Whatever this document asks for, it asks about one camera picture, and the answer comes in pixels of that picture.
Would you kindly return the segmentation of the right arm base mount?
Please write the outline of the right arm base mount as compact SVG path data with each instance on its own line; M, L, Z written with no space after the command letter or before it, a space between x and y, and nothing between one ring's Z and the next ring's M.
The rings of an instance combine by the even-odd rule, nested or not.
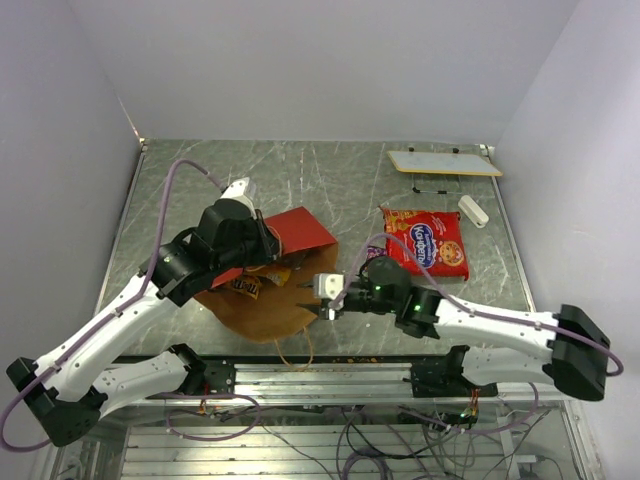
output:
M478 386L463 376L462 363L469 346L454 346L446 355L428 355L412 363L409 374L402 379L411 386L414 398L496 397L495 383Z

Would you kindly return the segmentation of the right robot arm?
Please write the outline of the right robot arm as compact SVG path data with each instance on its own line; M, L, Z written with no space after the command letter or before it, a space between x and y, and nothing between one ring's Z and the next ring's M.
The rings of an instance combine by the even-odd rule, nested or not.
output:
M345 312L389 314L414 338L457 338L429 382L439 394L459 396L497 383L540 383L574 399L604 397L610 341L580 308L557 313L488 307L416 284L408 270L380 256L353 282L319 273L305 282L313 303L304 307L324 320Z

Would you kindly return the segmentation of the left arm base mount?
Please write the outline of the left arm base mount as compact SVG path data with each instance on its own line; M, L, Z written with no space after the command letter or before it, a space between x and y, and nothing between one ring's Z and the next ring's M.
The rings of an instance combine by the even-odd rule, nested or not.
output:
M196 369L190 393L192 395L229 394L234 392L235 367L227 362L205 362Z

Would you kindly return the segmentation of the red candy snack bag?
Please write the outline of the red candy snack bag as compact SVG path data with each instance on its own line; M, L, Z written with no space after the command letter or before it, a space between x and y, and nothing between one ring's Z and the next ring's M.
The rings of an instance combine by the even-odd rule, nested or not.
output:
M401 241L430 275L470 278L458 212L380 210L384 232Z

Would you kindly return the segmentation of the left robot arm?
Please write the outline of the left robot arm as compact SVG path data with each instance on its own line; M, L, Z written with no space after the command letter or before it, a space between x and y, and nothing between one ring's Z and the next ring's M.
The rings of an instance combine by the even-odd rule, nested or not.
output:
M151 324L247 267L273 263L281 242L261 212L232 200L205 209L199 224L158 246L118 298L67 341L36 360L20 357L7 375L43 428L62 447L101 418L139 399L204 390L207 366L187 345L130 367L110 364Z

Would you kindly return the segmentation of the red paper bag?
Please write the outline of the red paper bag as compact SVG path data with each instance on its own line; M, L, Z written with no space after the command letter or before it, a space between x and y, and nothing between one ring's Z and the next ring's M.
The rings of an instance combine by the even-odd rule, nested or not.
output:
M292 370L309 368L314 345L309 325L316 315L304 306L314 297L306 284L313 276L334 272L339 254L336 238L304 207L266 219L269 232L281 242L280 257L269 265L233 269L218 277L212 288L195 300L229 330L256 344L272 344L302 333L309 347L309 360Z

